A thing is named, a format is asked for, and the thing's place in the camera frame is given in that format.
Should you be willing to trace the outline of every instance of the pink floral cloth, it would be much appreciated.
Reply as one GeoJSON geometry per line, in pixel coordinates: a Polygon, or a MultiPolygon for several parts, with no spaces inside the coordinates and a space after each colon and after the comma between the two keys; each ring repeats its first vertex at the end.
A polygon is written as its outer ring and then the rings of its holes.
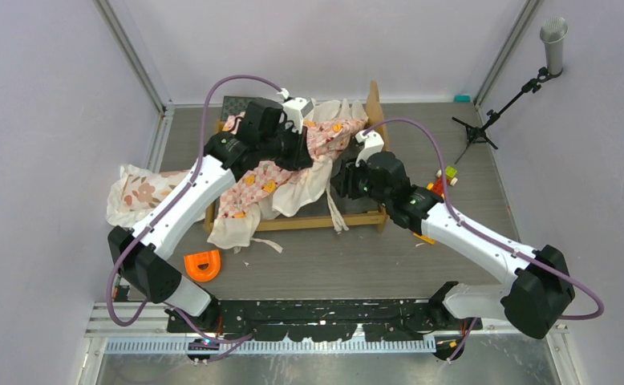
{"type": "MultiPolygon", "coordinates": [[[[225,122],[224,130],[234,126],[234,116],[225,122]]],[[[364,128],[366,120],[334,119],[315,123],[306,121],[307,148],[312,160],[321,156],[337,159],[350,143],[350,139],[364,128]]],[[[286,183],[296,183],[300,172],[286,171],[270,160],[262,161],[252,171],[248,171],[230,190],[220,197],[218,217],[243,218],[246,209],[253,203],[266,198],[277,187],[286,183]]]]}

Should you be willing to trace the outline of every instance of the cable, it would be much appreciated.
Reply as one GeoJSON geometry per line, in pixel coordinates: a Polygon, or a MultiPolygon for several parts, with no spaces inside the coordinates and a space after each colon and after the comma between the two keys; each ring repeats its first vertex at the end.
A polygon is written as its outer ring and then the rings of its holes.
{"type": "Polygon", "coordinates": [[[175,206],[177,204],[177,202],[180,201],[180,199],[182,199],[182,197],[185,195],[185,193],[187,193],[189,188],[192,186],[194,181],[199,176],[199,174],[200,174],[199,171],[201,170],[201,163],[202,163],[203,157],[204,157],[205,127],[206,127],[206,123],[208,121],[208,107],[209,107],[209,104],[210,104],[210,100],[213,97],[213,94],[215,93],[215,91],[217,90],[217,88],[219,86],[221,86],[224,83],[227,83],[228,81],[235,80],[235,79],[256,80],[258,82],[270,85],[271,87],[273,87],[274,89],[276,89],[279,92],[282,91],[282,88],[279,87],[277,84],[274,84],[274,83],[270,82],[267,79],[263,79],[263,78],[261,78],[259,76],[253,76],[253,75],[232,75],[232,76],[228,76],[228,77],[218,81],[217,83],[215,83],[215,85],[213,85],[213,87],[210,89],[210,91],[206,95],[206,99],[204,101],[204,109],[201,112],[201,127],[200,127],[200,130],[199,130],[199,153],[198,153],[198,157],[197,157],[197,172],[192,174],[192,176],[189,178],[189,182],[180,190],[180,192],[172,199],[172,201],[170,201],[170,203],[168,203],[168,205],[165,206],[165,208],[163,210],[161,210],[161,212],[158,215],[156,215],[156,217],[152,221],[149,222],[147,227],[144,228],[144,230],[142,230],[140,235],[138,235],[137,237],[133,238],[133,240],[130,242],[130,245],[128,245],[128,247],[126,247],[124,249],[124,251],[121,253],[120,257],[116,260],[116,263],[114,264],[114,267],[111,269],[111,272],[109,273],[109,279],[107,280],[107,295],[106,295],[106,299],[107,299],[107,312],[109,313],[109,317],[111,317],[111,320],[118,326],[130,326],[130,325],[132,325],[132,323],[134,323],[137,320],[137,318],[140,317],[140,314],[142,313],[142,309],[144,309],[144,307],[147,305],[148,300],[145,299],[144,301],[142,301],[142,303],[140,304],[140,307],[137,309],[135,314],[130,319],[128,319],[127,321],[123,321],[120,318],[118,318],[118,316],[116,315],[116,312],[114,310],[114,301],[113,301],[113,298],[111,297],[111,292],[114,289],[114,280],[116,278],[116,274],[119,272],[120,267],[122,266],[123,262],[128,257],[128,255],[130,254],[132,249],[135,246],[137,246],[137,244],[140,243],[140,240],[142,238],[144,238],[144,236],[146,236],[150,231],[152,231],[152,229],[154,229],[154,226],[157,223],[159,223],[159,221],[165,216],[165,214],[168,213],[168,211],[170,211],[170,209],[172,209],[172,207],[175,206]]]}
{"type": "MultiPolygon", "coordinates": [[[[364,134],[366,135],[367,133],[375,130],[377,127],[380,127],[384,124],[390,123],[390,122],[403,122],[403,123],[408,123],[411,124],[412,126],[417,127],[420,131],[422,131],[427,138],[430,140],[430,143],[432,143],[432,147],[435,149],[435,153],[437,154],[437,160],[440,162],[440,170],[442,170],[442,172],[444,172],[444,170],[446,170],[446,168],[444,167],[444,157],[442,156],[442,152],[440,151],[440,146],[437,144],[437,142],[435,141],[435,137],[432,135],[432,133],[425,128],[422,124],[420,124],[419,122],[413,120],[413,119],[408,119],[408,118],[389,118],[389,119],[385,119],[382,122],[378,122],[374,125],[372,125],[371,127],[367,128],[366,130],[364,130],[364,134]]],[[[593,319],[593,318],[597,318],[600,317],[600,315],[602,315],[602,313],[605,311],[605,304],[602,303],[602,300],[588,287],[586,287],[586,285],[582,284],[581,282],[577,281],[576,279],[570,277],[567,274],[562,273],[561,271],[558,271],[548,265],[546,265],[545,263],[542,263],[541,261],[537,261],[536,259],[522,253],[515,253],[515,250],[488,236],[485,233],[482,233],[480,230],[472,227],[471,225],[469,225],[468,223],[466,223],[465,221],[462,221],[460,219],[460,217],[458,216],[458,214],[456,214],[456,211],[454,210],[451,201],[449,200],[449,191],[447,188],[447,183],[442,183],[442,187],[444,188],[444,204],[447,206],[447,210],[449,211],[449,213],[452,215],[452,218],[454,218],[454,220],[456,222],[459,222],[464,228],[466,228],[466,230],[470,231],[471,233],[477,235],[479,238],[484,239],[485,241],[491,243],[492,245],[495,245],[509,253],[512,253],[513,255],[517,255],[518,257],[522,258],[523,260],[525,260],[528,263],[531,263],[532,265],[538,266],[539,268],[551,273],[552,275],[562,279],[565,282],[568,282],[569,284],[571,284],[572,286],[576,286],[577,288],[579,288],[579,290],[583,291],[584,293],[586,293],[586,295],[588,295],[589,297],[591,297],[594,301],[595,304],[598,306],[598,308],[591,314],[580,314],[580,315],[563,315],[560,317],[560,319],[565,319],[565,320],[572,320],[572,321],[581,321],[581,320],[586,320],[586,319],[593,319]]]]}
{"type": "Polygon", "coordinates": [[[189,316],[187,314],[185,314],[184,311],[182,311],[182,309],[177,308],[177,307],[174,308],[174,309],[180,315],[180,317],[182,317],[182,319],[184,319],[184,321],[187,323],[187,325],[189,325],[189,327],[192,328],[192,330],[194,330],[201,337],[203,337],[205,339],[209,339],[210,341],[217,342],[217,343],[239,343],[239,342],[248,341],[251,337],[253,337],[251,334],[247,334],[247,335],[245,335],[243,337],[240,337],[240,338],[237,338],[237,339],[219,339],[219,338],[211,337],[211,336],[207,335],[206,333],[204,333],[196,325],[194,325],[194,322],[192,322],[192,320],[189,319],[189,316]]]}
{"type": "Polygon", "coordinates": [[[468,330],[466,330],[465,335],[461,339],[461,342],[458,344],[458,346],[456,346],[456,349],[454,350],[452,355],[447,357],[447,362],[449,363],[449,365],[452,364],[452,360],[456,357],[456,355],[459,354],[459,351],[463,348],[463,345],[465,344],[465,341],[468,339],[468,336],[470,335],[470,332],[472,331],[472,329],[477,324],[477,321],[479,321],[479,320],[480,319],[477,318],[477,317],[472,319],[472,322],[470,322],[470,327],[468,328],[468,330]]]}

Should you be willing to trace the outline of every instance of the red object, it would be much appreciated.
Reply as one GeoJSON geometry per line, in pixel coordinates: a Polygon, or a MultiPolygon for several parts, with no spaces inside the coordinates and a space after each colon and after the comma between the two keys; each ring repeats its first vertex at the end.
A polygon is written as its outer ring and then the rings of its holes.
{"type": "Polygon", "coordinates": [[[442,179],[443,178],[437,178],[437,181],[435,182],[435,184],[432,186],[432,188],[430,189],[430,191],[434,192],[437,195],[442,195],[444,194],[444,186],[442,183],[442,179]]]}

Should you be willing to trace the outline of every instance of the green toy block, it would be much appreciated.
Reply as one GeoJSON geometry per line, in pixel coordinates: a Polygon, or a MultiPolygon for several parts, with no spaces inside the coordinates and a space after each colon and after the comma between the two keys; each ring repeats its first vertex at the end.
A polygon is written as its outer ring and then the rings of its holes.
{"type": "Polygon", "coordinates": [[[458,172],[458,170],[456,170],[452,166],[447,166],[447,169],[445,170],[445,174],[447,175],[447,179],[449,179],[449,180],[454,179],[454,176],[456,176],[457,172],[458,172]]]}

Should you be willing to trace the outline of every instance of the teal object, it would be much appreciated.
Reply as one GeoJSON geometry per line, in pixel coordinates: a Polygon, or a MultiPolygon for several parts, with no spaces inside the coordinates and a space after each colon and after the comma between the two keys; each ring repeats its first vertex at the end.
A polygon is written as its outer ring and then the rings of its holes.
{"type": "Polygon", "coordinates": [[[456,95],[456,96],[454,96],[454,102],[456,102],[456,103],[470,103],[470,95],[456,95]]]}

